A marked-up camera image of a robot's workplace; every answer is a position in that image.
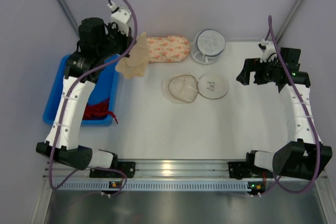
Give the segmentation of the beige bra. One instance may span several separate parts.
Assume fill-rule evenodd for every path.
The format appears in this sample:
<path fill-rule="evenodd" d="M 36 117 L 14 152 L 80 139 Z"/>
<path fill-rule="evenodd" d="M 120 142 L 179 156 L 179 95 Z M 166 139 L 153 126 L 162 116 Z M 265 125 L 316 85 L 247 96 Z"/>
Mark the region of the beige bra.
<path fill-rule="evenodd" d="M 147 43 L 147 34 L 143 32 L 137 37 L 136 44 L 129 52 L 129 57 L 122 58 L 115 67 L 126 79 L 143 77 L 149 64 L 150 51 Z"/>

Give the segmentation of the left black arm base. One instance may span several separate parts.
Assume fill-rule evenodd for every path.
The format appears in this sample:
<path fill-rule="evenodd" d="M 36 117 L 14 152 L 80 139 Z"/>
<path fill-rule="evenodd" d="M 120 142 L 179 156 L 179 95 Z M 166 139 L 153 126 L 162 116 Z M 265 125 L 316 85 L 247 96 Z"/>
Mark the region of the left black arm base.
<path fill-rule="evenodd" d="M 135 162 L 118 161 L 118 165 L 114 168 L 123 172 L 127 178 L 133 178 L 135 174 Z M 108 172 L 105 170 L 91 169 L 90 178 L 122 178 L 122 175 L 116 172 Z"/>

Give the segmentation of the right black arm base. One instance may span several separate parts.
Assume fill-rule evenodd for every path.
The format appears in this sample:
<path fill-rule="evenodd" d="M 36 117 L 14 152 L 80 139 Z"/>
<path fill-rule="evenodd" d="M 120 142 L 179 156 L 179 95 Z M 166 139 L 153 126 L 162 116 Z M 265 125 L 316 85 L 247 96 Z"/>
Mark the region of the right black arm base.
<path fill-rule="evenodd" d="M 272 172 L 264 168 L 256 167 L 246 161 L 228 162 L 229 177 L 234 179 L 243 178 L 273 178 Z"/>

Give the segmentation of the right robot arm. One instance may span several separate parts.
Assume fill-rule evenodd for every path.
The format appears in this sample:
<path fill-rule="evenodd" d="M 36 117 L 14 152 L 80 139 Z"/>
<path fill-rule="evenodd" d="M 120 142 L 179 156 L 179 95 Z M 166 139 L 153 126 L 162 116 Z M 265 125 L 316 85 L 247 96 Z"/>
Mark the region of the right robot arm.
<path fill-rule="evenodd" d="M 287 122 L 287 143 L 276 152 L 252 150 L 246 160 L 252 166 L 266 169 L 278 176 L 311 180 L 319 175 L 332 157 L 332 148 L 316 143 L 310 122 L 313 116 L 310 106 L 310 79 L 299 70 L 300 49 L 280 49 L 281 59 L 271 53 L 265 59 L 245 59 L 243 69 L 236 80 L 243 85 L 250 83 L 254 73 L 257 85 L 273 82 L 283 103 Z"/>

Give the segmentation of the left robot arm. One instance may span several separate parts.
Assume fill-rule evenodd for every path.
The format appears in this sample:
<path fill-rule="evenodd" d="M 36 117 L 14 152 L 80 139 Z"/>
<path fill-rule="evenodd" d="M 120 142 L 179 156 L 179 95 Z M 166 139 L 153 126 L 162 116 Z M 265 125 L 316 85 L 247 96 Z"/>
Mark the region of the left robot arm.
<path fill-rule="evenodd" d="M 109 64 L 129 52 L 132 30 L 128 21 L 86 18 L 79 28 L 77 48 L 66 61 L 62 92 L 51 130 L 44 142 L 36 146 L 37 153 L 77 170 L 88 167 L 112 167 L 114 154 L 94 151 L 79 145 L 79 132 L 88 99 L 99 74 Z"/>

